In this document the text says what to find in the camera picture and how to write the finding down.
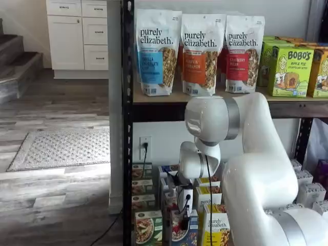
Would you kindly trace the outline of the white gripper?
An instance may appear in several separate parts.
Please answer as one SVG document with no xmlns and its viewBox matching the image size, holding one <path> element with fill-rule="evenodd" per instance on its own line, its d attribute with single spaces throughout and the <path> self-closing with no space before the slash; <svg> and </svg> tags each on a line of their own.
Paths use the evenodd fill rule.
<svg viewBox="0 0 328 246">
<path fill-rule="evenodd" d="M 177 197 L 178 210 L 182 214 L 181 229 L 187 230 L 190 221 L 190 211 L 193 206 L 193 189 L 181 188 Z"/>
</svg>

